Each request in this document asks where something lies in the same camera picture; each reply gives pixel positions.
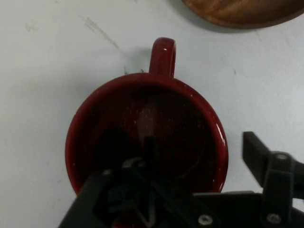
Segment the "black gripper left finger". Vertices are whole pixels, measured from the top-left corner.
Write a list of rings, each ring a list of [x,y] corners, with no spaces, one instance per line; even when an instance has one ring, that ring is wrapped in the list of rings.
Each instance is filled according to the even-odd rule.
[[[147,137],[143,158],[92,174],[60,227],[219,228],[220,219],[211,209],[155,170],[156,151],[155,139]]]

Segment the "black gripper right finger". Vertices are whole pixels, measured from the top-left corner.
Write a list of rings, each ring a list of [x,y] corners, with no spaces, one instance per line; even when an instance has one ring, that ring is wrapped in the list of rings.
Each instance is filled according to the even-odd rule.
[[[303,212],[293,199],[304,198],[304,165],[286,152],[272,152],[253,133],[243,132],[242,156],[262,187],[260,222],[265,228],[302,228]]]

